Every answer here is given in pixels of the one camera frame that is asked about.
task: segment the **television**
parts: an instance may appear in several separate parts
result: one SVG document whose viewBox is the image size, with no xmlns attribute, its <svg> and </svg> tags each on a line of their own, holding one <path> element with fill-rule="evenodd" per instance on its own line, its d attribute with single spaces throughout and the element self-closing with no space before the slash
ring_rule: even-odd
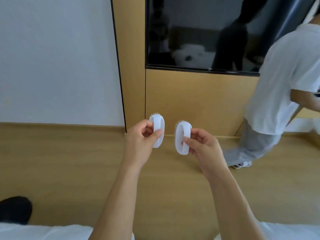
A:
<svg viewBox="0 0 320 240">
<path fill-rule="evenodd" d="M 146 68 L 258 76 L 272 44 L 318 6 L 319 0 L 146 0 Z"/>
</svg>

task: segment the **white brush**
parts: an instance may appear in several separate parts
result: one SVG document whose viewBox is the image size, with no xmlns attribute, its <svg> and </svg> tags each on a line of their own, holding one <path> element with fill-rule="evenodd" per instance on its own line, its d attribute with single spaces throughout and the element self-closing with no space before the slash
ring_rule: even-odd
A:
<svg viewBox="0 0 320 240">
<path fill-rule="evenodd" d="M 153 122 L 153 132 L 162 129 L 160 138 L 153 144 L 153 148 L 158 148 L 163 141 L 163 136 L 165 135 L 165 120 L 158 113 L 154 113 L 153 115 L 151 115 L 149 120 Z"/>
<path fill-rule="evenodd" d="M 187 121 L 179 121 L 176 123 L 174 130 L 174 142 L 176 144 L 177 152 L 181 155 L 187 155 L 189 153 L 189 146 L 183 142 L 183 137 L 191 137 L 192 126 Z"/>
</svg>

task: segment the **shirt sleeve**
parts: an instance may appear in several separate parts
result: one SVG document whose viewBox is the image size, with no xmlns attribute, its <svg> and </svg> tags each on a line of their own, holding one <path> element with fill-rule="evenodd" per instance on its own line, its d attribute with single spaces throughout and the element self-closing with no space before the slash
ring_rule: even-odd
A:
<svg viewBox="0 0 320 240">
<path fill-rule="evenodd" d="M 320 86 L 320 57 L 311 56 L 308 61 L 298 61 L 290 80 L 290 88 L 317 92 Z"/>
</svg>

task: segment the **hand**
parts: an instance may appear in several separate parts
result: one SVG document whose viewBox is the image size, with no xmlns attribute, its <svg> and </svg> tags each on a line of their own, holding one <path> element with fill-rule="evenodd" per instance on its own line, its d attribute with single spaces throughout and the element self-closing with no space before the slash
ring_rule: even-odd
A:
<svg viewBox="0 0 320 240">
<path fill-rule="evenodd" d="M 153 144 L 160 138 L 162 129 L 153 132 L 153 122 L 140 121 L 126 135 L 123 165 L 141 170 L 148 161 Z"/>
<path fill-rule="evenodd" d="M 190 147 L 189 153 L 196 155 L 207 180 L 219 176 L 225 169 L 228 170 L 220 144 L 209 132 L 191 129 L 191 138 L 184 137 L 183 141 Z"/>
</svg>

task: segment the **floor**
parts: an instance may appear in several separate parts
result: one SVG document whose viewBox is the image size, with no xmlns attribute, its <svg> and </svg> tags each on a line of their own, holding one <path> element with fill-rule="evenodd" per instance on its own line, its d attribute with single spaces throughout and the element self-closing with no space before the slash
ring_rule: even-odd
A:
<svg viewBox="0 0 320 240">
<path fill-rule="evenodd" d="M 0 199 L 34 203 L 31 224 L 93 226 L 123 155 L 122 128 L 0 124 Z M 222 148 L 237 139 L 221 139 Z M 320 149 L 285 136 L 248 169 L 234 170 L 260 221 L 320 224 Z M 218 233 L 210 188 L 191 156 L 165 137 L 142 171 L 134 233 L 139 240 L 208 240 Z"/>
</svg>

